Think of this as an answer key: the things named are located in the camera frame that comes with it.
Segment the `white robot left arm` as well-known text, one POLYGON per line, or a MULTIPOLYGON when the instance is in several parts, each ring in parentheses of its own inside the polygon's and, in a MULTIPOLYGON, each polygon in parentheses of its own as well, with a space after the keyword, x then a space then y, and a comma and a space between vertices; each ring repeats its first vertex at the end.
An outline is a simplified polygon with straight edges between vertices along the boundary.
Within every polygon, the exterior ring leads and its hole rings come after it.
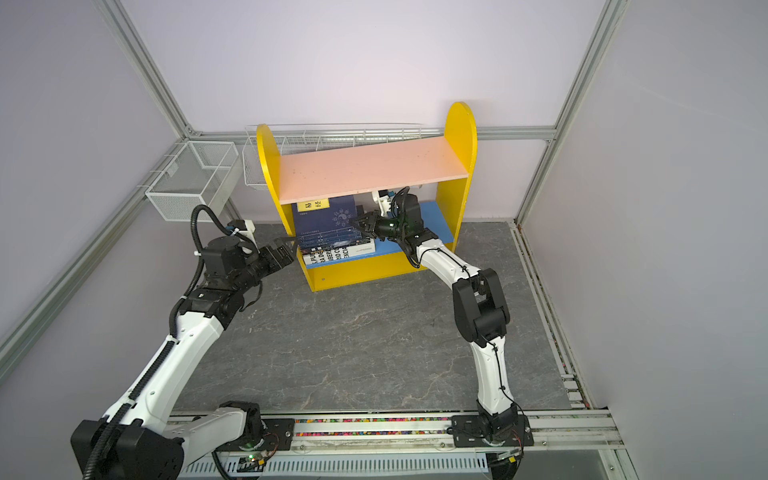
POLYGON ((265 427, 254 402, 225 402, 185 427, 172 427, 169 419, 206 352, 246 307, 246 293, 295 260, 296 240, 257 247, 239 235, 223 236, 197 254, 193 287, 173 307, 162 346, 118 401, 73 432, 83 478, 175 479, 224 444, 262 444, 265 427))

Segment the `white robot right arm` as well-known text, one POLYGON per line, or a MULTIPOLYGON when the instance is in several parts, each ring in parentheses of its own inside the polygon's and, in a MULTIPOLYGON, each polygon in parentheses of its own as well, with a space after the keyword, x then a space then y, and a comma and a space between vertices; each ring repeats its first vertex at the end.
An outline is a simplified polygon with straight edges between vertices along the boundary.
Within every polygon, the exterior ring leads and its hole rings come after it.
POLYGON ((455 324, 475 365, 481 438, 491 444, 520 440, 525 419, 509 387, 504 354, 510 313, 498 274, 463 260, 428 229, 408 187, 372 197, 377 209, 350 224, 366 238, 397 244, 412 267, 428 269, 451 288, 455 324))

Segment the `white book black text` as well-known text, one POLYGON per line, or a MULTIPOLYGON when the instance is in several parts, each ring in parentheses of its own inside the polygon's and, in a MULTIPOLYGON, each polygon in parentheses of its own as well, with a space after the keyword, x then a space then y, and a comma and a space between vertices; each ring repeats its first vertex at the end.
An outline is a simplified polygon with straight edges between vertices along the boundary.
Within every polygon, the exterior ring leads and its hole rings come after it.
POLYGON ((307 267, 327 264, 332 262, 342 262, 370 255, 376 252, 376 243, 373 239, 353 243, 351 245, 313 248, 302 255, 307 267))

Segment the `blue book yellow label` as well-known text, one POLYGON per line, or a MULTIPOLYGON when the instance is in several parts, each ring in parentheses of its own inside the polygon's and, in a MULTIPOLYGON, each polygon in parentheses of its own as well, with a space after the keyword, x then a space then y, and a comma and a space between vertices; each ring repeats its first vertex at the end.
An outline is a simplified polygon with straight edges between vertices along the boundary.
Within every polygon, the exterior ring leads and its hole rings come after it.
POLYGON ((324 208, 307 210, 307 205, 315 201, 299 202, 291 205, 296 235, 302 240, 337 238, 356 240, 360 232, 350 225, 350 220, 357 216, 355 199, 352 195, 332 197, 324 208))

